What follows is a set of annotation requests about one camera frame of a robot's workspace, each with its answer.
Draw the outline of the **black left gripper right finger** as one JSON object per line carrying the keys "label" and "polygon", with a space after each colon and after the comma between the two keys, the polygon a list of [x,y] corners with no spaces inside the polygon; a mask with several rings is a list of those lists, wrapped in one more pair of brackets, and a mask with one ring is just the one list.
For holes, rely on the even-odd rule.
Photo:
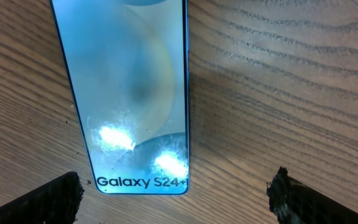
{"label": "black left gripper right finger", "polygon": [[290,177],[279,168],[267,183],[269,210],[279,224],[358,224],[358,213]]}

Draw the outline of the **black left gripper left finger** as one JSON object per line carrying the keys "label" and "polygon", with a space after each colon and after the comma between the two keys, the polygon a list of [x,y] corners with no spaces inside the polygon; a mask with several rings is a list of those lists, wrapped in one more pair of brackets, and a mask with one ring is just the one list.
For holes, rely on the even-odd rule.
{"label": "black left gripper left finger", "polygon": [[76,172],[66,174],[0,207],[0,224],[73,224],[84,189]]}

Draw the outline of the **blue Samsung Galaxy smartphone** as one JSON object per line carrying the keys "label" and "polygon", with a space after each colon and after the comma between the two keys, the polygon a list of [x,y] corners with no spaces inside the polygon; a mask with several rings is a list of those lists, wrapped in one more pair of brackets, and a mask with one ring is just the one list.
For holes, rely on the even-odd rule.
{"label": "blue Samsung Galaxy smartphone", "polygon": [[51,0],[89,166],[108,195],[190,188],[186,0]]}

